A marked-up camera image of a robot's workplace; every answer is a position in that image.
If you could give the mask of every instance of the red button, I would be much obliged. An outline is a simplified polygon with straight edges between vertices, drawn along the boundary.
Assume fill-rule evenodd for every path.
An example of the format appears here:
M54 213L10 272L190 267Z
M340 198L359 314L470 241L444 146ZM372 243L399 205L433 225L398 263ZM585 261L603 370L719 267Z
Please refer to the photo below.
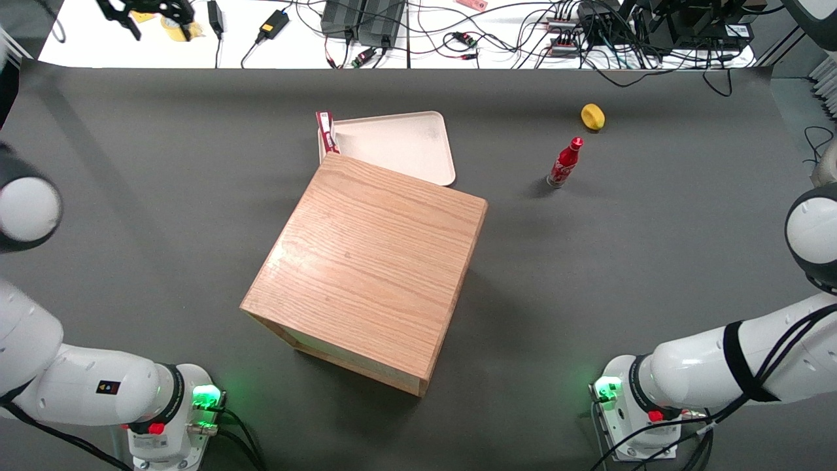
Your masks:
M166 424L164 423L152 423L148 426L148 433L151 435L160 435L164 428L166 428Z

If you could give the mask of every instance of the gray tablecloth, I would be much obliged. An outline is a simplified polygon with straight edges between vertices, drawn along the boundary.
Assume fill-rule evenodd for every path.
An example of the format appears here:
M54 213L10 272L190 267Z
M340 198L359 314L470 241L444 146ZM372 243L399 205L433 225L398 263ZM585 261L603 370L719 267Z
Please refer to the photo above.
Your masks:
M204 366L271 469L583 471L597 453L587 383L608 360L815 292L783 239L810 183L769 74L733 83L724 99L688 72L621 90L577 71L29 64L0 138L55 180L66 211L49 243L0 259L0 276L67 343ZM588 102L607 114L598 134L579 119ZM454 187L489 201L422 400L296 353L238 310L316 169L320 109L440 111ZM576 135L576 170L547 189ZM739 411L710 469L833 468L833 400ZM103 428L68 429L110 446ZM4 471L107 469L12 421L0 443ZM213 440L207 471L247 466Z

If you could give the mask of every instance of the white table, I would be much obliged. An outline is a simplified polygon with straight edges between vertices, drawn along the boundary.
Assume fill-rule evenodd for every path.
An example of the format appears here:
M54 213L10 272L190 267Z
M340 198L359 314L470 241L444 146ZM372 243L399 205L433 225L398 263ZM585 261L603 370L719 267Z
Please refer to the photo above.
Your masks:
M489 9L518 3L515 0L489 0ZM223 10L226 33L223 36L223 44L220 55L221 68L239 68L240 61L247 50L253 45L259 26L276 9L287 8L286 12L290 17L290 23L280 32L274 40L261 44L247 59L245 66L249 69L328 69L329 65L325 60L324 45L326 43L322 34L313 31L306 26L319 30L320 18L313 10L321 12L325 2L311 0L311 4L288 2L272 2L258 0L218 0L218 5ZM486 32L494 34L508 44L517 43L517 35L523 19L535 10L543 10L550 6L549 2L519 5L508 8L499 8L489 11L475 18L474 21ZM59 43L54 36L50 36L42 50L39 60L56 65L71 67L112 67L112 68L213 68L215 61L215 50L218 41L208 24L207 0L196 0L193 4L195 9L195 20L203 28L204 36L193 39L191 42L176 42L169 38L161 25L160 18L154 18L145 23L139 24L142 32L140 41L134 40L133 35L117 22L105 20L99 6L94 0L64 0L64 6L59 12L59 20L64 25L67 34L65 43ZM452 8L461 13L447 10L434 9L434 7ZM403 23L409 21L413 29L410 35L411 54L410 66L414 69L475 69L477 61L459 60L443 57L439 54L416 54L429 51L434 46L443 42L443 37L453 31L478 31L474 23L465 21L451 26L464 19L465 16L476 13L465 6L459 5L453 0L410 0L405 8ZM540 13L530 17L529 21L535 21ZM431 34L423 34L420 30L433 31ZM536 52L546 47L548 39L554 34L544 36L546 30L543 27L536 27L531 37L524 43L522 49L526 52L514 54L500 50L489 44L487 40L480 41L479 66L483 69L510 69L513 65L520 65L523 69L532 69L538 62L536 55L528 60L522 61L521 56L526 56L528 51ZM398 31L396 49L389 50L386 57L378 65L378 68L405 69L407 61L407 35L408 30L404 26ZM332 58L339 64L345 52L345 41L341 39L329 39L328 49ZM366 49L355 42L349 49L348 60L351 61L357 54ZM595 64L599 69L630 68L638 69L640 64L632 54L620 54L620 60L613 52L604 47L595 48L588 56L588 62L583 65L584 69L591 69L590 63ZM460 55L450 50L444 51L448 55ZM705 64L706 52L683 50L682 54L689 54L696 58L696 64L700 67ZM727 68L745 67L754 62L752 50L746 48L744 52L734 60L727 61ZM684 63L682 58L666 58L660 68L676 68ZM695 65L691 60L685 62L686 66ZM578 57L566 59L546 59L540 64L541 69L577 69L581 65ZM713 67L720 67L718 62Z

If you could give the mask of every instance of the white tray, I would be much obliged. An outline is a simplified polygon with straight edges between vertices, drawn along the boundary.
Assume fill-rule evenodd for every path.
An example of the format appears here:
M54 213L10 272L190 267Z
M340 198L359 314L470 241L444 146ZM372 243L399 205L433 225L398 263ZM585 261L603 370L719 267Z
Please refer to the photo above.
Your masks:
M456 180L448 131L436 111L335 121L334 133L347 157L441 186ZM322 162L326 150L317 142Z

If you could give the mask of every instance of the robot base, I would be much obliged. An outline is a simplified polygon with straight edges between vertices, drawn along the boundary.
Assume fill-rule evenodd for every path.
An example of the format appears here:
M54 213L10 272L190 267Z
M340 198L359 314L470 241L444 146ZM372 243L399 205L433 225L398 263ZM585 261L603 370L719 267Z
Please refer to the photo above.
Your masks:
M177 369L183 375L184 394L183 402L180 405L174 418L166 425L166 435L137 435L128 431L128 443L133 454L134 469L149 471L197 471L203 461L203 453L206 451L206 435L187 432L187 426L201 422L216 423L218 414L209 411L195 409L192 404L192 391L195 386L212 385L209 373L197 365L178 365ZM167 451L174 448L175 443L182 446L176 451Z
M602 430L605 431L610 447L621 442L631 433L651 425L648 413L639 407L628 383L630 366L635 358L633 355L622 355L610 360L610 363L604 367L602 377L593 386L593 398L598 400L597 391L600 387L615 385L610 388L614 398L598 403ZM648 432L631 438L616 449L614 458L617 461L640 461L659 452L680 438L680 424L677 423L679 420L678 417L670 421L670 427L652 428ZM657 458L672 459L676 456L677 446L674 446Z

